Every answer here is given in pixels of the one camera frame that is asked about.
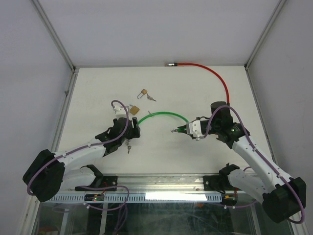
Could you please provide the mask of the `small brass padlock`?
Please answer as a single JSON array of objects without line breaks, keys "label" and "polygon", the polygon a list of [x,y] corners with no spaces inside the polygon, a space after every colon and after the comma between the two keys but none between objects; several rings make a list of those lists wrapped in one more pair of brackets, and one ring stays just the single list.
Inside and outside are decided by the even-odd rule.
[{"label": "small brass padlock", "polygon": [[137,99],[141,99],[146,94],[147,94],[147,90],[146,89],[142,89],[136,98]]}]

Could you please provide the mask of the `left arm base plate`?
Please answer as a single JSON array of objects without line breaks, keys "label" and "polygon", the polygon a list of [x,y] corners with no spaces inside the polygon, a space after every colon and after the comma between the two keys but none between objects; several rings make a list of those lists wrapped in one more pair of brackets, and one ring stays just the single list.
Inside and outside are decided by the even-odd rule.
[{"label": "left arm base plate", "polygon": [[75,187],[75,191],[116,191],[118,177],[113,175],[96,176],[88,185],[79,185]]}]

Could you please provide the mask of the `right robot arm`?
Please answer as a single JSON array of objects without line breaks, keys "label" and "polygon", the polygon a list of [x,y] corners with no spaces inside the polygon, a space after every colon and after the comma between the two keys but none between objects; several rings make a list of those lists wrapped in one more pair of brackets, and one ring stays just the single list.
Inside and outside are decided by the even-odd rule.
[{"label": "right robot arm", "polygon": [[197,141],[208,135],[217,135],[219,141],[244,159],[256,173],[252,177],[234,164],[227,165],[219,171],[220,187],[243,190],[262,205],[267,216],[275,223],[284,220],[294,224],[304,223],[306,183],[300,177],[293,178],[266,157],[252,140],[241,118],[234,122],[232,114],[239,115],[226,102],[217,101],[211,104],[209,118],[198,117],[177,127],[174,132],[187,134]]}]

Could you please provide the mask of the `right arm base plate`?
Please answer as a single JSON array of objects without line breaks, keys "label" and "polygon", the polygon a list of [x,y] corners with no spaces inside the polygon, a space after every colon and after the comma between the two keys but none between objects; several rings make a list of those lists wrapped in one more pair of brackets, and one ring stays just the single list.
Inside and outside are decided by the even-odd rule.
[{"label": "right arm base plate", "polygon": [[219,175],[204,175],[203,187],[205,191],[217,191],[219,193],[224,193],[225,191],[224,178]]}]

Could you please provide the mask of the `green cable lock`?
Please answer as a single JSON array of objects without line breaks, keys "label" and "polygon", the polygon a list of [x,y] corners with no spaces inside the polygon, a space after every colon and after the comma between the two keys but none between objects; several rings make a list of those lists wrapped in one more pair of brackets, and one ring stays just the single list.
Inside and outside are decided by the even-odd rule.
[{"label": "green cable lock", "polygon": [[[177,113],[173,113],[173,112],[160,111],[160,112],[154,112],[153,114],[154,114],[155,116],[160,116],[160,115],[174,116],[174,117],[177,117],[177,118],[182,119],[185,123],[188,123],[188,122],[189,122],[189,120],[186,119],[185,117],[183,117],[182,115],[177,114]],[[139,125],[140,125],[143,121],[147,120],[148,118],[150,118],[150,117],[149,117],[149,114],[146,115],[145,117],[141,118],[141,119],[138,121]]]}]

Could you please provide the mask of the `large brass padlock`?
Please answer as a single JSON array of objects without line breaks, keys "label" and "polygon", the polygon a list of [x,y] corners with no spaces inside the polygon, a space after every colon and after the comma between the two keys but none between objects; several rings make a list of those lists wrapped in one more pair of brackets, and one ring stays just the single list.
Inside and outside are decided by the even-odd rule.
[{"label": "large brass padlock", "polygon": [[128,112],[133,116],[135,116],[140,111],[140,109],[135,105],[128,105],[127,108]]}]

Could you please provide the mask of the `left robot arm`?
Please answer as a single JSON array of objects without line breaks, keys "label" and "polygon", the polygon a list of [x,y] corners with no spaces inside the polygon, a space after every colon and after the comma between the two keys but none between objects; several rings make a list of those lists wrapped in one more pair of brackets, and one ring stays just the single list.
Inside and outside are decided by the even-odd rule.
[{"label": "left robot arm", "polygon": [[112,187],[112,181],[91,162],[117,151],[124,141],[139,137],[137,118],[122,117],[115,118],[112,127],[81,147],[55,153],[42,150],[22,177],[27,192],[45,202],[69,189],[85,191]]}]

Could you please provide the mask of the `small padlock silver keys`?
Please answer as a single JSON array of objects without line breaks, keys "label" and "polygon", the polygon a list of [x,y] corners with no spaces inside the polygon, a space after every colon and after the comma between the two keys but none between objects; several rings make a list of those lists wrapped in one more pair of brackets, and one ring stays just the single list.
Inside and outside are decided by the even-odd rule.
[{"label": "small padlock silver keys", "polygon": [[148,94],[147,94],[147,99],[150,100],[150,101],[155,101],[155,102],[156,102],[156,100],[155,100],[154,98],[152,98],[152,97],[151,97],[150,95],[148,95]]}]

